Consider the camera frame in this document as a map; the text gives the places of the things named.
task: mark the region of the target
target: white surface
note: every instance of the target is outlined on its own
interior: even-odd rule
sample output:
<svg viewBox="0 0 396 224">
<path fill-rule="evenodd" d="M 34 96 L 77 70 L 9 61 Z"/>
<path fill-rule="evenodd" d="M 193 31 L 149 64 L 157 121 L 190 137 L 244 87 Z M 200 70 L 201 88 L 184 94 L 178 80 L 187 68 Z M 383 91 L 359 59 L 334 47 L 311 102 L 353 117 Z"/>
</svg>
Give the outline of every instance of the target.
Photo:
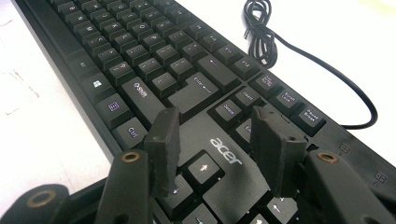
<svg viewBox="0 0 396 224">
<path fill-rule="evenodd" d="M 248 48 L 241 20 L 244 0 L 179 2 L 241 49 Z M 373 100 L 379 113 L 377 124 L 352 133 L 395 166 L 395 1 L 283 0 L 272 4 L 270 28 L 343 72 Z M 102 143 L 96 143 L 73 104 L 74 96 L 67 94 L 70 91 L 8 0 L 0 0 L 0 38 L 0 81 L 22 90 L 0 90 L 2 216 L 21 194 L 36 186 L 59 183 L 70 192 L 85 188 L 107 175 L 109 162 Z M 277 46 L 274 74 L 339 123 L 368 120 L 365 105 L 346 85 L 304 57 Z"/>
</svg>

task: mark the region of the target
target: cord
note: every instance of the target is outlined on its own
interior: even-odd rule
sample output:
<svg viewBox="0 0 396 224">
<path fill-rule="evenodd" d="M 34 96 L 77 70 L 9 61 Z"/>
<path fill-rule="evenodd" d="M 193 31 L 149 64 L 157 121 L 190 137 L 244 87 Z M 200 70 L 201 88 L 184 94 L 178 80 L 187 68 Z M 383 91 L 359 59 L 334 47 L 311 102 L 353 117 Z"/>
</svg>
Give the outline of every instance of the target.
<svg viewBox="0 0 396 224">
<path fill-rule="evenodd" d="M 248 34 L 252 35 L 252 41 L 248 49 L 248 54 L 250 56 L 256 58 L 257 61 L 262 63 L 262 65 L 267 69 L 273 67 L 277 60 L 277 48 L 275 42 L 275 39 L 277 39 L 289 49 L 305 56 L 305 58 L 317 63 L 329 72 L 333 73 L 336 77 L 340 78 L 348 85 L 349 88 L 356 92 L 356 94 L 366 104 L 371 114 L 371 118 L 368 122 L 358 125 L 341 125 L 342 127 L 349 130 L 358 130 L 371 127 L 376 123 L 378 120 L 378 113 L 373 102 L 352 80 L 331 65 L 323 62 L 321 59 L 293 46 L 267 27 L 267 23 L 271 17 L 271 3 L 269 0 L 247 0 L 244 6 L 244 13 L 248 27 L 245 32 L 245 37 L 247 37 Z"/>
</svg>

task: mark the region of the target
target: acer logo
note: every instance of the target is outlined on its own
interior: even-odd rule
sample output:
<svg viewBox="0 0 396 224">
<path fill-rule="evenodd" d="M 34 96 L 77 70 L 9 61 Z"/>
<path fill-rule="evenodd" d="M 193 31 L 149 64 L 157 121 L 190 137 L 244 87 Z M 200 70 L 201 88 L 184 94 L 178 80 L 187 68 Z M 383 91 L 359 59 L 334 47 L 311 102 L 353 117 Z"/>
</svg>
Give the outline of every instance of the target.
<svg viewBox="0 0 396 224">
<path fill-rule="evenodd" d="M 215 139 L 210 139 L 210 143 L 216 147 L 219 151 L 219 153 L 221 153 L 223 155 L 223 157 L 230 163 L 234 163 L 234 162 L 238 162 L 239 164 L 242 165 L 242 162 L 240 160 L 238 160 L 235 156 L 235 154 L 233 154 L 229 148 L 227 148 L 226 146 L 224 146 L 221 142 L 221 140 L 219 138 Z"/>
</svg>

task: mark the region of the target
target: black keyboard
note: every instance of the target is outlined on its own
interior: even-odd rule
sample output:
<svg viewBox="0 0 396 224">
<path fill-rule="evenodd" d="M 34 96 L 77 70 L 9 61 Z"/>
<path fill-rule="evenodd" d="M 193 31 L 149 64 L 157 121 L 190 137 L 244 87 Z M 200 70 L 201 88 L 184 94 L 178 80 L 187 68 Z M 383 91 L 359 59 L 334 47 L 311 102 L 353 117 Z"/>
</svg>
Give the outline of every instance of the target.
<svg viewBox="0 0 396 224">
<path fill-rule="evenodd" d="M 177 188 L 156 200 L 156 223 L 298 220 L 296 202 L 273 197 L 249 155 L 253 106 L 278 113 L 306 150 L 326 147 L 378 198 L 396 202 L 392 165 L 176 1 L 16 2 L 113 156 L 178 107 Z M 104 183 L 89 199 L 87 190 L 72 195 L 73 223 L 92 220 Z"/>
</svg>

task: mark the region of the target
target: shift key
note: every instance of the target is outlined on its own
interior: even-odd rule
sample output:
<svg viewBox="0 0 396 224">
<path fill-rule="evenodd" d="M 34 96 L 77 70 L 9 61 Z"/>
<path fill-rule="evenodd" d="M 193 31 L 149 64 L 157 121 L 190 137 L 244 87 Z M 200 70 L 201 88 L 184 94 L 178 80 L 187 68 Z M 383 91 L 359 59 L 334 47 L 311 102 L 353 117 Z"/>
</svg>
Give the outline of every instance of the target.
<svg viewBox="0 0 396 224">
<path fill-rule="evenodd" d="M 165 106 L 140 77 L 135 77 L 124 83 L 120 87 L 120 94 L 147 129 L 151 127 L 158 113 L 165 110 Z"/>
<path fill-rule="evenodd" d="M 229 92 L 240 83 L 238 76 L 212 55 L 200 59 L 196 67 L 219 87 L 222 94 Z"/>
<path fill-rule="evenodd" d="M 187 86 L 166 99 L 170 106 L 177 106 L 183 123 L 220 98 L 219 89 L 202 73 L 186 79 Z"/>
</svg>

